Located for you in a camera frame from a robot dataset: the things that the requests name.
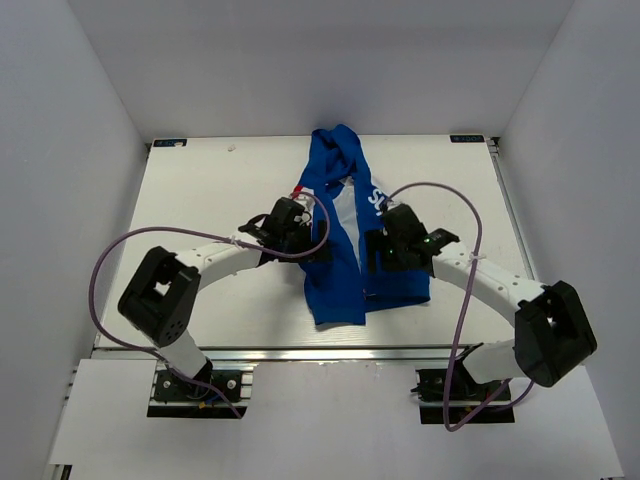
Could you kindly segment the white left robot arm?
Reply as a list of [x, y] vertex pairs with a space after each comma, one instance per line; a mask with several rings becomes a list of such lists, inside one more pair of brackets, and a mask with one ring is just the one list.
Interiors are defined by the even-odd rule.
[[209, 242], [182, 252], [161, 246], [149, 250], [121, 295], [118, 311], [174, 370], [180, 391], [202, 398], [211, 387], [212, 367], [188, 331], [198, 293], [271, 261], [326, 263], [331, 260], [330, 229], [327, 208], [308, 192], [278, 199], [270, 213], [251, 218], [227, 237], [162, 227], [162, 232]]

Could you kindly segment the blue white red jacket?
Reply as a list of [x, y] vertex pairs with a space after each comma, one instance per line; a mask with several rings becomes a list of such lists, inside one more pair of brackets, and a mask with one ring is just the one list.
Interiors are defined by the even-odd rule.
[[366, 314], [430, 300], [423, 271], [367, 266], [366, 235], [383, 227], [387, 195], [372, 178], [357, 134], [344, 124], [311, 134], [309, 159], [294, 191], [312, 194], [312, 219], [330, 222], [328, 262], [304, 263], [304, 296], [314, 322], [363, 325]]

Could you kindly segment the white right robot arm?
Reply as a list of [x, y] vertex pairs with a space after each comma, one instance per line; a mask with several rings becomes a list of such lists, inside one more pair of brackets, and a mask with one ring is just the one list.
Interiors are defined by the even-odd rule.
[[410, 206], [384, 207], [382, 227], [366, 235], [388, 272], [422, 271], [454, 285], [500, 314], [512, 327], [510, 340], [466, 349], [454, 362], [453, 390], [472, 399], [489, 382], [527, 378], [550, 388], [597, 349], [597, 340], [573, 286], [522, 278], [473, 255], [458, 236], [428, 231]]

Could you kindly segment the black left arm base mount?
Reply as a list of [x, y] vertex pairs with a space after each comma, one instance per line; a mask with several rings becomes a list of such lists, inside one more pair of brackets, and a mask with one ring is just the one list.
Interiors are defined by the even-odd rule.
[[166, 367], [157, 367], [153, 377], [147, 416], [165, 419], [231, 419], [246, 413], [255, 365], [214, 363], [210, 388], [179, 379]]

